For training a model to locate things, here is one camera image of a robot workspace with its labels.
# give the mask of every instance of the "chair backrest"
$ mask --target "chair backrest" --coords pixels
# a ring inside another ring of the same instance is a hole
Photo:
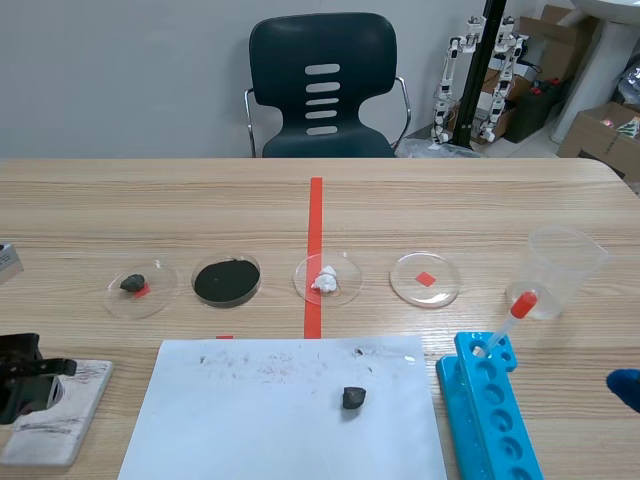
[[[253,29],[249,56],[256,101],[282,111],[283,132],[361,125],[362,102],[393,87],[396,35],[372,13],[272,18]]]

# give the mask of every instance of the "black pole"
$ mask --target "black pole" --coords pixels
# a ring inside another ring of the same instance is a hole
[[[482,83],[493,55],[493,46],[496,42],[506,4],[507,0],[487,0],[484,5],[483,16],[487,19],[487,22],[482,33],[482,41],[471,58],[469,75],[467,76],[467,82],[464,84],[464,93],[460,99],[460,110],[458,110],[458,121],[451,139],[451,143],[454,145],[471,148],[469,142],[471,141],[473,117],[476,114]]]

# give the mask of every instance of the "white robot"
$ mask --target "white robot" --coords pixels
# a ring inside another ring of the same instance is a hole
[[[442,80],[436,90],[436,107],[433,128],[431,129],[431,139],[433,143],[440,144],[449,141],[449,135],[446,130],[445,122],[448,120],[451,110],[451,86],[453,83],[453,73],[455,70],[456,59],[458,53],[473,53],[476,46],[480,43],[482,32],[486,23],[484,17],[471,17],[467,20],[467,33],[463,37],[451,37],[449,40],[449,49],[444,59],[444,69]],[[496,36],[494,52],[502,53],[505,60],[502,62],[500,69],[500,77],[493,90],[493,99],[491,102],[491,110],[487,119],[480,125],[480,136],[489,142],[493,142],[495,128],[505,106],[505,98],[511,90],[511,81],[513,79],[513,66],[518,57],[522,54],[522,38],[514,35],[513,17],[504,17],[500,23],[498,34]]]

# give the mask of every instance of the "cotton ball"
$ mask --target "cotton ball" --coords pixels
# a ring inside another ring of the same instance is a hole
[[[338,282],[336,280],[336,271],[327,265],[316,277],[315,282],[311,285],[314,290],[320,290],[322,293],[335,292],[338,289]]]

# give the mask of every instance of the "white paper sheet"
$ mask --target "white paper sheet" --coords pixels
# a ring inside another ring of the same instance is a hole
[[[118,477],[356,478],[446,479],[419,337],[165,341]]]

